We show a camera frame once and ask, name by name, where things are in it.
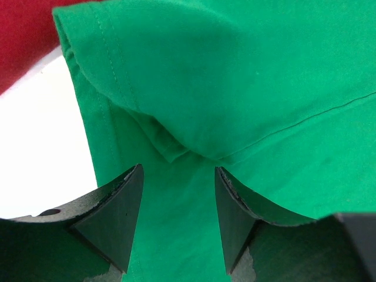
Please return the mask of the green t-shirt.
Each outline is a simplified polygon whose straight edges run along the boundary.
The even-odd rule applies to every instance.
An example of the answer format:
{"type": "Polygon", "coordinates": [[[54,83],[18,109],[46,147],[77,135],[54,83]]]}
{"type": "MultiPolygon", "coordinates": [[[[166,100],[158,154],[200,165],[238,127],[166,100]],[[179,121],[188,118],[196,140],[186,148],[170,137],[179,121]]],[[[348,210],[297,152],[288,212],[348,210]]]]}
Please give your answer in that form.
{"type": "Polygon", "coordinates": [[[375,210],[374,1],[52,12],[98,185],[140,163],[124,281],[228,281],[214,169],[294,212],[375,210]]]}

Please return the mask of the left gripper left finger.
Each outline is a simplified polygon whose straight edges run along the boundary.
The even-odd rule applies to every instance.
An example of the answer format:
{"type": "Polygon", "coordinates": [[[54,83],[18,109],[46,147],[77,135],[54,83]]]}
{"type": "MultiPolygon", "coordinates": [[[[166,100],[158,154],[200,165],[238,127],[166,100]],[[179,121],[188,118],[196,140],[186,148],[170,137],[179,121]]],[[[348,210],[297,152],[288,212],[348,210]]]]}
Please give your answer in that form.
{"type": "Polygon", "coordinates": [[[143,193],[140,164],[38,216],[1,220],[2,281],[121,281],[143,193]]]}

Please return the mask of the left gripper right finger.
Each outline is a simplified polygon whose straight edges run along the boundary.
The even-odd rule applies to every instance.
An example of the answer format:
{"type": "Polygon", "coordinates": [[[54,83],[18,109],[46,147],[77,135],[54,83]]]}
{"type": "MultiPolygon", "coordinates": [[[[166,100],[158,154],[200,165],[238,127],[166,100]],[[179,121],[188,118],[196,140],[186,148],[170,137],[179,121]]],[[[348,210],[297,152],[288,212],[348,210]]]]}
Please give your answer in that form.
{"type": "Polygon", "coordinates": [[[312,219],[215,169],[226,273],[232,281],[374,281],[375,214],[312,219]]]}

